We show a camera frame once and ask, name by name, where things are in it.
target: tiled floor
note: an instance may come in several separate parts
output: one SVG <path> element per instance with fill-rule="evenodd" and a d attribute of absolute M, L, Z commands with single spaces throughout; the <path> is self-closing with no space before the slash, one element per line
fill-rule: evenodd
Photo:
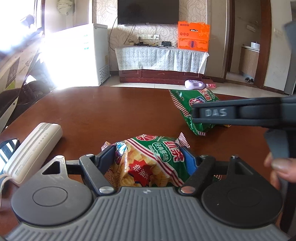
<path fill-rule="evenodd" d="M 261 90 L 253 87 L 235 85 L 229 83 L 216 83 L 217 88 L 211 89 L 216 94 L 234 95 L 246 98 L 256 97 L 277 97 L 284 96 L 274 92 Z M 157 89 L 175 89 L 175 90 L 186 90 L 183 85 L 164 85 L 164 84 L 148 84 L 148 83 L 120 83 L 119 76 L 110 77 L 103 83 L 103 86 L 114 86 L 114 87 L 139 87 L 139 88 L 157 88 Z"/>
<path fill-rule="evenodd" d="M 232 73 L 232 72 L 227 72 L 226 79 L 227 80 L 239 81 L 239 82 L 245 82 L 245 77 L 243 77 L 240 74 Z"/>

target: patterned wallpaper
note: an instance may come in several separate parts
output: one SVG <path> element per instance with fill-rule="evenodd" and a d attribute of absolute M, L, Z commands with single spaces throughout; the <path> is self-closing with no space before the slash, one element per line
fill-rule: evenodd
<path fill-rule="evenodd" d="M 206 1 L 207 0 L 179 0 L 179 20 L 188 22 L 206 22 Z M 94 1 L 94 22 L 108 25 L 108 36 L 112 25 L 117 17 L 117 0 L 95 0 Z M 132 25 L 114 24 L 110 37 L 110 45 L 114 49 L 123 45 L 132 29 Z M 169 24 L 147 24 L 136 25 L 130 34 L 129 39 L 134 42 L 137 34 L 160 34 L 160 41 L 177 41 L 178 26 Z M 145 43 L 153 44 L 154 40 L 145 40 Z M 118 70 L 116 55 L 109 48 L 110 70 Z"/>

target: kitchen counter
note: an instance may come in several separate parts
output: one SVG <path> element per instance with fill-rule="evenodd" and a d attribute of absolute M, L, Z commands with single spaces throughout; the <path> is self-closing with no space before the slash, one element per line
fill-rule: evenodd
<path fill-rule="evenodd" d="M 250 46 L 242 46 L 239 62 L 239 72 L 244 77 L 254 79 L 257 71 L 259 50 Z"/>
<path fill-rule="evenodd" d="M 243 48 L 246 48 L 246 49 L 250 49 L 250 50 L 256 51 L 256 52 L 258 52 L 258 53 L 259 53 L 259 49 L 252 48 L 252 47 L 250 47 L 250 46 L 247 46 L 247 45 L 243 45 L 242 47 L 243 47 Z"/>

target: potato chip bag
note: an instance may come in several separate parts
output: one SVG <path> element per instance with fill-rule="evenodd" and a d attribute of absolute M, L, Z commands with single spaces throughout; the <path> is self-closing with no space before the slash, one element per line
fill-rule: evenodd
<path fill-rule="evenodd" d="M 111 145 L 105 142 L 102 150 Z M 115 187 L 182 186 L 189 178 L 180 147 L 189 145 L 181 133 L 178 139 L 140 135 L 113 144 L 115 162 L 107 179 Z"/>
<path fill-rule="evenodd" d="M 191 106 L 197 103 L 219 101 L 218 97 L 208 89 L 204 90 L 170 90 L 174 105 L 180 110 L 189 128 L 199 136 L 205 136 L 213 124 L 193 123 L 190 114 Z"/>

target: red star graphic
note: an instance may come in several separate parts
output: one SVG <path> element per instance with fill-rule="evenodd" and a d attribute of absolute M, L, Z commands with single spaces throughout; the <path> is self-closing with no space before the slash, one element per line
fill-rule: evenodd
<path fill-rule="evenodd" d="M 135 183 L 140 183 L 142 187 L 149 185 L 150 176 L 153 174 L 150 165 L 144 160 L 134 160 L 132 164 L 129 164 L 129 168 L 128 174 L 134 178 Z"/>

